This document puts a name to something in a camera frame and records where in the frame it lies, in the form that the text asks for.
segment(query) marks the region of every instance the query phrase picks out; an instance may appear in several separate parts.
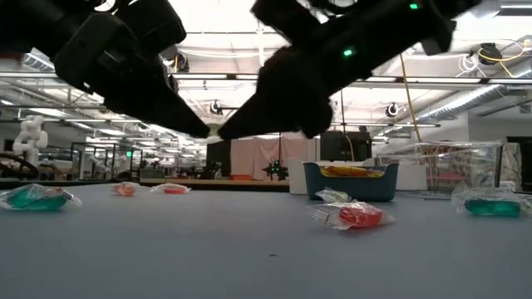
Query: pink curtain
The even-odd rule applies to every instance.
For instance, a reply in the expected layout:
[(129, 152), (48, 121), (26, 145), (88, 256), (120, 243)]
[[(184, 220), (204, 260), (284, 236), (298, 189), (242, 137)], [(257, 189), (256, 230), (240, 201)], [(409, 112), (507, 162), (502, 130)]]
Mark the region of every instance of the pink curtain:
[[(283, 166), (289, 157), (300, 160), (308, 158), (308, 140), (281, 139)], [(279, 157), (279, 139), (233, 140), (231, 141), (231, 174), (247, 174), (254, 179), (269, 180), (263, 168)]]

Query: green indicator light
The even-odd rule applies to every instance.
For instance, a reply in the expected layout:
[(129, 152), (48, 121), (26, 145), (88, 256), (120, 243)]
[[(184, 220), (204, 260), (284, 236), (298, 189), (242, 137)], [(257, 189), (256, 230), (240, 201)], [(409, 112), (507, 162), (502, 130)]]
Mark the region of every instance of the green indicator light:
[(353, 53), (352, 53), (352, 50), (346, 50), (346, 51), (343, 52), (343, 55), (344, 55), (345, 57), (350, 57), (352, 54), (353, 54)]

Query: white robot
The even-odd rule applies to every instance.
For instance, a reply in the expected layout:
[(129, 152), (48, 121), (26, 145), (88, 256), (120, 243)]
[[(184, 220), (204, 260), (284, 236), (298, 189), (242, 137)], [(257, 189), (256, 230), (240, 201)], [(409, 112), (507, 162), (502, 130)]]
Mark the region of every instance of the white robot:
[(48, 133), (42, 130), (44, 118), (39, 115), (29, 115), (20, 124), (21, 131), (13, 142), (14, 154), (26, 153), (26, 161), (38, 166), (39, 149), (48, 146)]

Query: cable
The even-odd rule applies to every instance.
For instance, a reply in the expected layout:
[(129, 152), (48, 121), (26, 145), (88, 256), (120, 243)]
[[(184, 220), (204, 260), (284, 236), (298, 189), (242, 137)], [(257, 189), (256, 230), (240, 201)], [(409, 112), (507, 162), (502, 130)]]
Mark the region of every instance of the cable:
[(342, 106), (342, 126), (343, 126), (343, 136), (347, 139), (347, 142), (349, 143), (349, 148), (351, 149), (351, 160), (355, 162), (355, 152), (352, 149), (352, 143), (349, 137), (347, 137), (346, 132), (346, 116), (343, 111), (343, 90), (340, 91), (340, 105)]
[(510, 77), (515, 78), (514, 74), (512, 74), (512, 72), (505, 66), (505, 64), (502, 61), (499, 62), (499, 63), (502, 66), (502, 68), (505, 69), (505, 71), (508, 73), (508, 75), (510, 75)]
[(523, 54), (525, 54), (525, 52), (527, 51), (527, 44), (529, 43), (528, 40), (526, 40), (523, 44), (523, 47), (521, 48), (521, 53), (515, 55), (515, 56), (512, 56), (512, 57), (509, 57), (509, 58), (502, 58), (502, 59), (499, 59), (499, 58), (492, 58), (492, 57), (488, 57), (484, 54), (482, 54), (482, 48), (479, 49), (479, 51), (477, 52), (478, 55), (486, 60), (489, 60), (489, 61), (496, 61), (496, 62), (499, 62), (500, 65), (502, 66), (503, 69), (505, 69), (505, 71), (508, 73), (508, 75), (510, 75), (510, 77), (512, 78), (515, 78), (514, 74), (511, 73), (511, 71), (508, 69), (508, 67), (505, 66), (505, 64), (503, 62), (507, 62), (507, 61), (513, 61), (514, 59), (516, 58), (519, 58), (521, 56), (523, 56)]
[(487, 60), (489, 60), (489, 61), (497, 61), (497, 62), (513, 61), (515, 58), (519, 58), (519, 57), (523, 56), (523, 54), (525, 54), (527, 43), (528, 43), (528, 41), (525, 41), (525, 43), (524, 43), (524, 45), (523, 45), (524, 47), (521, 48), (521, 53), (519, 53), (519, 54), (517, 54), (517, 55), (515, 55), (515, 56), (512, 56), (512, 57), (509, 57), (509, 58), (502, 58), (502, 59), (499, 59), (499, 58), (488, 57), (488, 56), (482, 54), (482, 50), (483, 50), (482, 48), (479, 49), (478, 54), (479, 54), (480, 57), (482, 57), (482, 58), (484, 58), (484, 59), (487, 59)]
[(414, 124), (414, 131), (416, 132), (417, 141), (422, 142), (421, 135), (419, 134), (419, 128), (417, 127), (416, 115), (414, 113), (414, 108), (412, 107), (412, 100), (410, 97), (410, 88), (408, 87), (408, 80), (406, 79), (405, 60), (402, 58), (402, 54), (400, 54), (399, 57), (401, 58), (402, 76), (403, 78), (405, 78), (406, 98), (408, 99), (408, 107), (410, 108), (410, 115), (412, 117), (412, 123)]

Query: fluorescent light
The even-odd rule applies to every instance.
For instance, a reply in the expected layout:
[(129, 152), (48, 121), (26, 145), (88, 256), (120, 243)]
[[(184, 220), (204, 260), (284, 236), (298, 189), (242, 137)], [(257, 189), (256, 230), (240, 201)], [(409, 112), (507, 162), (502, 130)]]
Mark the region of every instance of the fluorescent light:
[[(413, 128), (415, 127), (413, 124), (400, 124), (400, 125), (397, 125), (399, 127), (407, 127), (407, 128)], [(437, 128), (439, 127), (440, 125), (438, 124), (424, 124), (424, 125), (417, 125), (418, 127), (420, 128)]]
[(142, 121), (140, 120), (111, 120), (111, 122), (119, 122), (119, 123), (140, 123)]
[(52, 69), (54, 69), (54, 70), (56, 69), (56, 68), (53, 66), (53, 64), (51, 64), (51, 62), (49, 62), (49, 61), (45, 61), (44, 59), (42, 59), (42, 58), (39, 57), (39, 56), (35, 56), (35, 55), (33, 55), (32, 53), (27, 53), (26, 55), (28, 55), (29, 57), (35, 59), (36, 61), (41, 62), (41, 63), (42, 63), (43, 65), (45, 65), (45, 66), (48, 66), (48, 67), (50, 67), (50, 68), (52, 68)]
[(478, 78), (407, 78), (410, 83), (478, 83)]
[(37, 113), (44, 114), (44, 115), (49, 115), (49, 116), (56, 116), (56, 117), (65, 116), (64, 113), (62, 113), (62, 112), (60, 112), (59, 110), (56, 110), (56, 109), (31, 108), (30, 110), (33, 111), (33, 112), (37, 112)]
[[(85, 151), (86, 152), (93, 152), (94, 151), (94, 147), (85, 148)], [(106, 150), (105, 149), (96, 149), (96, 151), (106, 151)]]
[(237, 75), (237, 80), (257, 80), (259, 75)]
[[(26, 120), (25, 118), (19, 118), (18, 120), (20, 121), (24, 121)], [(58, 119), (44, 119), (45, 122), (58, 122), (58, 121), (61, 121), (61, 120), (58, 120)]]
[(20, 72), (20, 71), (1, 71), (1, 78), (32, 78), (32, 79), (58, 79), (57, 75), (52, 72)]
[(493, 84), (532, 84), (532, 79), (491, 79)]
[(78, 123), (75, 123), (75, 122), (73, 122), (72, 124), (73, 124), (73, 125), (76, 125), (76, 126), (78, 126), (78, 127), (80, 127), (80, 128), (82, 128), (82, 129), (93, 130), (93, 129), (92, 129), (90, 126), (88, 126), (88, 125), (78, 124)]
[(73, 121), (73, 122), (106, 122), (106, 120), (93, 120), (93, 119), (88, 119), (88, 120), (65, 120), (65, 121)]
[(227, 79), (227, 75), (220, 74), (173, 74), (175, 79), (181, 80), (213, 80), (213, 79)]
[(369, 77), (365, 82), (395, 82), (395, 77)]
[(521, 73), (515, 75), (514, 78), (521, 78), (522, 76), (524, 76), (524, 75), (528, 75), (528, 74), (530, 74), (531, 72), (532, 72), (532, 70), (526, 70), (526, 71), (523, 71), (523, 72), (521, 72)]
[(148, 127), (152, 130), (155, 130), (159, 133), (166, 133), (168, 132), (168, 129), (161, 127), (160, 125), (148, 125)]
[[(331, 125), (342, 125), (342, 123), (334, 122), (334, 123), (332, 123)], [(346, 125), (348, 125), (348, 126), (379, 126), (379, 127), (384, 127), (384, 126), (391, 126), (392, 124), (382, 124), (382, 123), (352, 123), (352, 122), (347, 122)]]
[(532, 4), (501, 4), (500, 8), (532, 9)]
[(126, 134), (126, 133), (124, 133), (122, 131), (119, 131), (119, 130), (99, 129), (99, 131), (101, 133), (104, 133), (104, 134), (115, 135), (115, 136), (120, 136), (120, 135), (125, 135)]

